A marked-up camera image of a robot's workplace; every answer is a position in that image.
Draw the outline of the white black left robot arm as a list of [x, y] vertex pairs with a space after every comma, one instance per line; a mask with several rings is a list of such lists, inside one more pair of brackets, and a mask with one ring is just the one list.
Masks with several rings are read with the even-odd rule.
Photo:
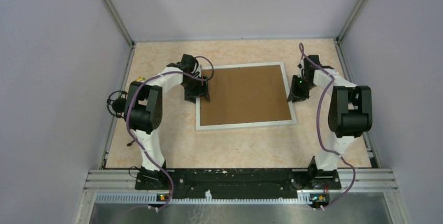
[[166, 160], [160, 150], [158, 128], [163, 115], [163, 96], [172, 88], [184, 89], [184, 100], [196, 103], [209, 98], [208, 82], [214, 77], [202, 74], [199, 57], [185, 54], [181, 61], [168, 64], [159, 74], [130, 84], [124, 107], [126, 129], [142, 153], [140, 174], [155, 189], [167, 184]]

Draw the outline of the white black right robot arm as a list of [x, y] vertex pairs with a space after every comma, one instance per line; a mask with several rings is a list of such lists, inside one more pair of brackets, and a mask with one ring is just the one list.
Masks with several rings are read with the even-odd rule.
[[[331, 66], [321, 65], [319, 56], [302, 56], [299, 75], [292, 77], [287, 102], [302, 102], [310, 90], [322, 88], [316, 114], [316, 132], [321, 151], [313, 156], [307, 174], [301, 182], [293, 181], [297, 189], [340, 189], [338, 164], [347, 148], [372, 127], [371, 88], [358, 86], [342, 77]], [[322, 139], [321, 106], [325, 95], [330, 96], [328, 127], [330, 135]]]

